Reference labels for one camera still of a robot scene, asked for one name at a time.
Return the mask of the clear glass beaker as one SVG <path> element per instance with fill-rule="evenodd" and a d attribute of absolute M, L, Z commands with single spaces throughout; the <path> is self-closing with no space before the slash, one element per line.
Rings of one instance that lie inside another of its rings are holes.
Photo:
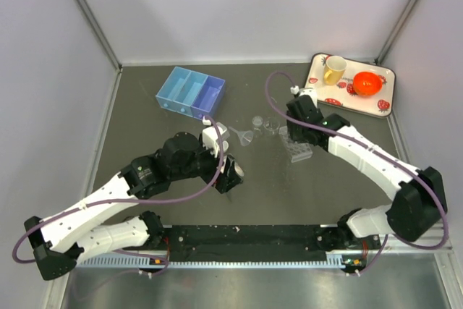
<path fill-rule="evenodd" d="M 274 136 L 279 133 L 280 122 L 275 117 L 266 117 L 263 120 L 263 131 L 266 136 Z"/>

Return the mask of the orange bowl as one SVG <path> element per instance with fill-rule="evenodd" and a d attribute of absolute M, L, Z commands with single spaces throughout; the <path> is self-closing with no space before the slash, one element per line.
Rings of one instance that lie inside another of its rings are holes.
<path fill-rule="evenodd" d="M 382 86 L 382 79 L 373 72 L 359 72 L 353 78 L 353 88 L 359 96 L 374 96 Z"/>

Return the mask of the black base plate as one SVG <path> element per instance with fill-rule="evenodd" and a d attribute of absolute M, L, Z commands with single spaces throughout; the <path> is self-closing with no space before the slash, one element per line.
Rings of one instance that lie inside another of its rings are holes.
<path fill-rule="evenodd" d="M 356 238 L 321 225 L 174 225 L 157 245 L 130 251 L 167 251 L 174 262 L 324 261 L 334 250 L 364 256 L 381 246 L 379 237 Z"/>

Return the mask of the clear test tube rack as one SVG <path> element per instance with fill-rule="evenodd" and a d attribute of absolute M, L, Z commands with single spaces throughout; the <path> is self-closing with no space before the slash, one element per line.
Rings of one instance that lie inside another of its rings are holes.
<path fill-rule="evenodd" d="M 310 145 L 307 143 L 296 143 L 291 140 L 287 126 L 279 128 L 279 136 L 292 163 L 304 161 L 312 157 L 313 150 Z"/>

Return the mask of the bag of cotton balls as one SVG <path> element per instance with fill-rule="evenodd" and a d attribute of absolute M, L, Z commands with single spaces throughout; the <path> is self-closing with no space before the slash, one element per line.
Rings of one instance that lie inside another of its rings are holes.
<path fill-rule="evenodd" d="M 241 177 L 245 175 L 244 171 L 242 170 L 241 166 L 238 163 L 234 164 L 234 170 Z"/>

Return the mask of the blue three-drawer organizer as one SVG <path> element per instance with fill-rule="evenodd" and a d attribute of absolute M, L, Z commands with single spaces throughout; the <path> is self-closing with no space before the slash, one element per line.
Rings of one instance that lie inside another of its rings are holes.
<path fill-rule="evenodd" d="M 162 109 L 201 120 L 214 117 L 226 90 L 226 81 L 183 67 L 175 67 L 156 94 Z"/>

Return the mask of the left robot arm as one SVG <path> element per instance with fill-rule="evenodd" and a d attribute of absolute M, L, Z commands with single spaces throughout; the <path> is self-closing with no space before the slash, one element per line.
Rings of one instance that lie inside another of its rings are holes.
<path fill-rule="evenodd" d="M 126 247 L 159 247 L 164 239 L 158 215 L 146 211 L 124 223 L 106 220 L 133 206 L 155 204 L 154 196 L 172 182 L 201 178 L 207 187 L 226 193 L 242 183 L 244 172 L 226 154 L 229 132 L 223 125 L 199 136 L 178 132 L 155 153 L 141 156 L 106 184 L 68 209 L 25 222 L 36 266 L 45 281 L 55 280 L 96 256 Z"/>

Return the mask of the clear plastic funnel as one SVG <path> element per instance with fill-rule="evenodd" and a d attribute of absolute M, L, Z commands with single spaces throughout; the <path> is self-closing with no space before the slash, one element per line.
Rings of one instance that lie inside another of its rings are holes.
<path fill-rule="evenodd" d="M 254 132 L 252 130 L 241 131 L 234 129 L 233 127 L 229 127 L 229 130 L 237 135 L 240 145 L 243 147 L 248 146 L 253 141 Z"/>

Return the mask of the strawberry pattern tray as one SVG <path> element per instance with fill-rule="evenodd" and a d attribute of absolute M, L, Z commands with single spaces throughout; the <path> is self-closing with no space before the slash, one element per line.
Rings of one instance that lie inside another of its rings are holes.
<path fill-rule="evenodd" d="M 347 69 L 340 81 L 336 85 L 326 85 L 322 78 L 328 58 L 329 55 L 325 53 L 317 53 L 312 57 L 305 82 L 306 88 L 316 89 L 320 102 L 375 117 L 387 117 L 391 113 L 396 82 L 393 70 L 348 59 Z M 354 91 L 353 79 L 357 73 L 367 71 L 379 76 L 382 88 L 373 96 L 359 96 Z"/>

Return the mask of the yellow mug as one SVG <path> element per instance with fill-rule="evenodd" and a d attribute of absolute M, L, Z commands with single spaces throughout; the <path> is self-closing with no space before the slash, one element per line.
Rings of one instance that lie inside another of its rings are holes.
<path fill-rule="evenodd" d="M 323 82 L 335 85 L 343 77 L 347 68 L 347 61 L 341 56 L 328 56 L 323 70 Z"/>

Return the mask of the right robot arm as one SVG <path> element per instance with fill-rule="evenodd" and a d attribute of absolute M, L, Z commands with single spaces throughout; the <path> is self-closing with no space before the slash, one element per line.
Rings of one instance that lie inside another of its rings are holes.
<path fill-rule="evenodd" d="M 337 237 L 344 247 L 356 247 L 374 234 L 395 234 L 403 242 L 415 242 L 448 211 L 443 177 L 437 169 L 418 169 L 393 157 L 344 117 L 323 116 L 308 95 L 295 97 L 286 107 L 291 140 L 319 146 L 343 159 L 376 183 L 391 201 L 342 216 Z"/>

